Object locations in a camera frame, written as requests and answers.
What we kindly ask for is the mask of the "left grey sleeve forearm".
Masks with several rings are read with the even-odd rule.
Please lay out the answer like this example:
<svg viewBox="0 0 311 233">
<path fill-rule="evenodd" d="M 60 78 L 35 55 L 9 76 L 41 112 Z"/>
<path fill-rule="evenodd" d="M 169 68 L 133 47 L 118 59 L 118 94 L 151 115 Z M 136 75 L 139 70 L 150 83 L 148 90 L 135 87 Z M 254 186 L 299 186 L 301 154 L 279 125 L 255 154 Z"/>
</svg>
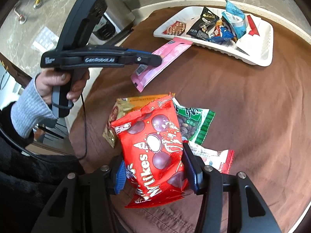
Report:
<svg viewBox="0 0 311 233">
<path fill-rule="evenodd" d="M 13 104 L 10 117 L 15 131 L 21 138 L 28 138 L 36 124 L 48 119 L 56 121 L 56 117 L 38 93 L 35 78 L 24 89 L 18 101 Z"/>
</svg>

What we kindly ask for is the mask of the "person's left hand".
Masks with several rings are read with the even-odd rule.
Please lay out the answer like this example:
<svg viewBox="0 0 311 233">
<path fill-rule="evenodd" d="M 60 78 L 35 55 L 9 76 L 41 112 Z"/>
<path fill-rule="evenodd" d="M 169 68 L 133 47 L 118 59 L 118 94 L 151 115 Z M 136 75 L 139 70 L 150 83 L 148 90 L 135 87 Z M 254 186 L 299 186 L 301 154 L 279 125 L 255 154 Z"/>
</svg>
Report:
<svg viewBox="0 0 311 233">
<path fill-rule="evenodd" d="M 66 72 L 56 72 L 54 69 L 49 68 L 43 70 L 35 79 L 36 89 L 44 100 L 44 102 L 48 105 L 52 103 L 52 89 L 55 86 L 63 86 L 69 83 L 71 79 L 71 75 Z M 82 78 L 76 81 L 71 90 L 67 93 L 66 98 L 71 100 L 72 102 L 76 102 L 85 88 L 87 81 L 90 79 L 90 73 L 87 70 Z"/>
</svg>

